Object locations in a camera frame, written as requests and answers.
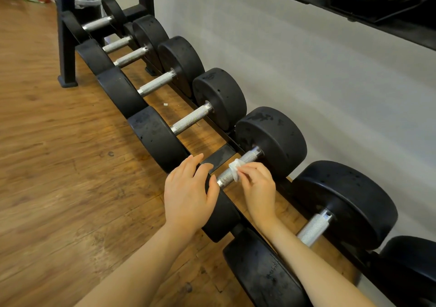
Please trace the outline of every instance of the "white tissue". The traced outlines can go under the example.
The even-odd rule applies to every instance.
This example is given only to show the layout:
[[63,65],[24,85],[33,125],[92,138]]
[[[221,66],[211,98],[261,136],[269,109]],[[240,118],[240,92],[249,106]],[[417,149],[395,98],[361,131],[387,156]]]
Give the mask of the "white tissue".
[[241,159],[235,159],[235,161],[232,161],[230,164],[228,164],[228,167],[230,168],[230,171],[232,172],[233,179],[236,182],[239,181],[238,167],[241,167],[243,165],[245,165],[245,162],[243,162]]

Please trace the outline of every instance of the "dumbbell rack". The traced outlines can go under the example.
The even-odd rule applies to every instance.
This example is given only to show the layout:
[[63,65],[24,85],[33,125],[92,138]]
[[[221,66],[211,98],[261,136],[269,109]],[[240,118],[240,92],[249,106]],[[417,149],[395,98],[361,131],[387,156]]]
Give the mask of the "dumbbell rack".
[[[154,0],[139,0],[139,4],[144,5],[148,12],[154,15]],[[59,39],[59,62],[61,68],[61,75],[58,80],[62,87],[73,87],[77,86],[77,82],[75,80],[75,53],[74,49],[77,45],[77,41],[73,37],[73,35],[69,32],[67,27],[64,25],[60,18],[60,13],[67,10],[74,9],[74,0],[57,0],[57,23],[58,23],[58,39]],[[127,14],[129,20],[134,20],[135,13],[132,12],[130,15]],[[96,19],[98,17],[89,17],[87,21],[83,21],[82,23],[88,22],[90,20]],[[114,33],[114,29],[111,26],[105,27],[99,31],[93,32],[92,36],[99,40],[106,36],[109,36]],[[144,59],[147,64],[147,68],[149,71],[154,71],[156,74],[162,74],[153,64],[151,64],[147,59]],[[188,98],[185,96],[181,90],[179,90],[175,85],[169,83],[170,87],[192,108],[197,109],[198,104],[196,104],[194,98]],[[213,169],[217,169],[221,165],[223,165],[228,159],[230,159],[233,155],[239,153],[243,155],[244,150],[236,143],[235,141],[235,132],[224,132],[220,129],[213,121],[211,121],[208,117],[204,118],[206,122],[218,133],[221,137],[224,138],[226,144],[222,146],[220,149],[215,151],[211,156],[204,160],[204,162],[212,163]],[[275,178],[275,184],[277,191],[305,218],[310,219],[313,215],[307,209],[305,209],[297,198],[295,198],[295,191],[291,184],[291,182],[285,179],[277,179]],[[253,232],[257,233],[257,230],[254,229],[252,224],[245,218],[245,216],[238,210],[241,216],[241,225],[245,228],[250,228]],[[238,225],[232,230],[232,234],[237,235],[238,231],[241,230],[241,226]],[[368,252],[362,249],[356,249],[351,245],[343,243],[335,237],[333,233],[327,230],[324,233],[324,236],[332,243],[351,263],[364,275],[366,276],[379,290],[388,298],[392,303],[394,303],[397,307],[411,307],[415,305],[415,302],[412,301],[404,292],[399,292],[397,288],[391,286],[388,282],[380,279],[369,267],[371,260],[377,257],[376,252]]]

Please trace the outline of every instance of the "person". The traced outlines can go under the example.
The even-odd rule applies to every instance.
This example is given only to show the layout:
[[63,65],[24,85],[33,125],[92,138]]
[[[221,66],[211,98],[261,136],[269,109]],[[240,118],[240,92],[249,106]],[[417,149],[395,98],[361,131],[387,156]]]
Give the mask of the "person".
[[[219,186],[205,182],[211,164],[203,154],[186,158],[166,178],[165,224],[128,260],[88,293],[77,307],[148,306],[166,273],[212,214]],[[238,168],[255,225],[297,275],[314,307],[374,307],[353,284],[304,245],[275,215],[275,183],[261,163]]]

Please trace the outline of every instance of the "gray wall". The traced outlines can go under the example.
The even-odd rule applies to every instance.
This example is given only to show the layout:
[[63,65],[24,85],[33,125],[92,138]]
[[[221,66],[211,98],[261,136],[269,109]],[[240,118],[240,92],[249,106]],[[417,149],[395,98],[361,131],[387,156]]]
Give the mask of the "gray wall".
[[155,0],[168,34],[288,115],[306,161],[339,161],[392,197],[392,235],[436,240],[436,52],[292,0]]

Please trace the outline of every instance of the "dumbbell handle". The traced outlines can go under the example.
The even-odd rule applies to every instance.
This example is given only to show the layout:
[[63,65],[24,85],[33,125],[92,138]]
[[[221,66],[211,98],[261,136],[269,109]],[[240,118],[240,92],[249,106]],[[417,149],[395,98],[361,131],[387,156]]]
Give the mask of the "dumbbell handle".
[[117,51],[118,49],[124,48],[133,39],[134,39],[133,36],[128,35],[126,37],[123,37],[122,39],[116,40],[115,42],[112,42],[112,43],[109,43],[108,45],[105,45],[103,47],[103,50],[107,54],[110,54],[114,51]]
[[[249,162],[256,161],[261,155],[263,155],[262,150],[259,147],[254,147],[250,151],[246,152],[240,159],[246,164]],[[217,178],[217,183],[221,189],[224,189],[230,183],[233,182],[233,174],[230,168],[227,168],[221,175]]]
[[153,81],[150,81],[147,84],[144,84],[142,87],[138,89],[139,95],[145,97],[152,93],[153,91],[159,89],[161,86],[166,85],[168,82],[171,82],[173,78],[177,76],[176,72],[171,69],[169,72],[158,76]]
[[333,215],[328,210],[323,209],[320,213],[312,216],[308,223],[300,230],[297,234],[298,239],[308,247],[311,247],[327,230],[332,219]]
[[112,16],[102,17],[82,25],[82,28],[87,32],[92,32],[101,27],[110,25],[113,19],[114,18]]
[[113,64],[119,68],[126,67],[128,64],[136,62],[139,58],[143,57],[148,52],[147,47],[142,47],[128,53],[127,55],[118,58]]
[[208,101],[206,101],[204,105],[195,109],[194,111],[189,113],[186,117],[180,119],[174,125],[172,125],[171,131],[174,133],[174,135],[177,136],[178,134],[188,129],[194,123],[199,122],[201,119],[203,119],[205,116],[207,116],[210,112],[213,111],[214,108],[212,107],[212,105]]

